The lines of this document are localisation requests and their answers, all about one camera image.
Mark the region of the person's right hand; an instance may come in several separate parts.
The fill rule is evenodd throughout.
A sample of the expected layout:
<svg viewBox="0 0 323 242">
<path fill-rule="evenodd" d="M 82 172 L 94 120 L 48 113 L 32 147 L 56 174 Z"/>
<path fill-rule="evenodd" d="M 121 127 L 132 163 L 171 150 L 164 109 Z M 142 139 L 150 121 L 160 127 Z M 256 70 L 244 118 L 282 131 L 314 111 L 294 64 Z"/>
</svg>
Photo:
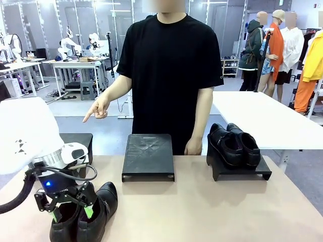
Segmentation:
<svg viewBox="0 0 323 242">
<path fill-rule="evenodd" d="M 109 107 L 110 101 L 103 96 L 98 97 L 92 106 L 86 113 L 83 122 L 87 122 L 88 119 L 93 115 L 96 119 L 103 119 L 107 117 L 107 109 Z"/>
</svg>

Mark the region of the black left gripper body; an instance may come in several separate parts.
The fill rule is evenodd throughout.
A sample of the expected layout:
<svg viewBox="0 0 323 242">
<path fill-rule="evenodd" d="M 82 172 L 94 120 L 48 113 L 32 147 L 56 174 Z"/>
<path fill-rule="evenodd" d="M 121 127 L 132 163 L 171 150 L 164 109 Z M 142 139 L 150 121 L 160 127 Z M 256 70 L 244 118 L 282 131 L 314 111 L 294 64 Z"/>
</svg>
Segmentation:
<svg viewBox="0 0 323 242">
<path fill-rule="evenodd" d="M 37 167 L 36 176 L 42 189 L 36 192 L 38 202 L 47 202 L 50 197 L 55 202 L 86 201 L 86 168 Z"/>
</svg>

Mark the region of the person's left hand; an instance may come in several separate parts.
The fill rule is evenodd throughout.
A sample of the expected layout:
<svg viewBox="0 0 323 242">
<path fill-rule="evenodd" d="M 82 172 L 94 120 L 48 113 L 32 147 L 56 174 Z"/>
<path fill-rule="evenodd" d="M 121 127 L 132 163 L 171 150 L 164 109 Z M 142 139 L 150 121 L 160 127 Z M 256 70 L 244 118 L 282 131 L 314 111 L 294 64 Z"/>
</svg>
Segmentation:
<svg viewBox="0 0 323 242">
<path fill-rule="evenodd" d="M 184 155 L 201 155 L 202 153 L 202 139 L 190 138 L 185 146 Z"/>
</svg>

